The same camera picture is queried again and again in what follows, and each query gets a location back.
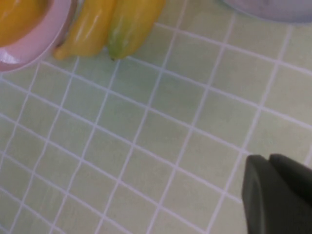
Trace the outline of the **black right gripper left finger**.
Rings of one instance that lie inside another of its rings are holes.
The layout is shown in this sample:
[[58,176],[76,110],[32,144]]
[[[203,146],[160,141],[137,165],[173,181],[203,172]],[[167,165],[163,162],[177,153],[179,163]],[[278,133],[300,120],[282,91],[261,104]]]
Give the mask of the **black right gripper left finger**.
[[247,156],[242,201],[250,234],[312,232],[312,182],[283,178],[269,158]]

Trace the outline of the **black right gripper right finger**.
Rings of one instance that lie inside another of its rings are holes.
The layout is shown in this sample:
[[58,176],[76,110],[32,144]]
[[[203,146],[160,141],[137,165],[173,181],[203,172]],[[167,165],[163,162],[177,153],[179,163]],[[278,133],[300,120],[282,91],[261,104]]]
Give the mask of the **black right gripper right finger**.
[[312,181],[312,170],[287,156],[271,154],[269,162],[285,179],[305,182]]

